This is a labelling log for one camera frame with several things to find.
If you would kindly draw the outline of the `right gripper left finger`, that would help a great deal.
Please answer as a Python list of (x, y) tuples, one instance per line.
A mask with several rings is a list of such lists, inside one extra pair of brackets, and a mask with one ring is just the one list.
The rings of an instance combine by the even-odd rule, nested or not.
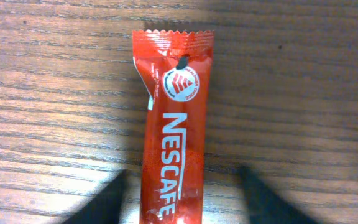
[(127, 189), (127, 171), (122, 170), (92, 200), (62, 223), (118, 224)]

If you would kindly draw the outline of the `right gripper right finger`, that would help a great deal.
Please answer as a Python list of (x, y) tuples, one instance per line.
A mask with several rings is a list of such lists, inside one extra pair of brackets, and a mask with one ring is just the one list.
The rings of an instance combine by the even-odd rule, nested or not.
[(250, 167), (240, 166), (251, 224), (318, 224), (314, 218), (282, 199)]

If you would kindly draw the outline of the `red snack bar wrapper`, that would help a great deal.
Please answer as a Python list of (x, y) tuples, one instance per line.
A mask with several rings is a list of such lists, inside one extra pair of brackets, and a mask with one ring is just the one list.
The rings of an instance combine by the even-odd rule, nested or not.
[(135, 30), (133, 61), (149, 94), (141, 223), (201, 223), (213, 32)]

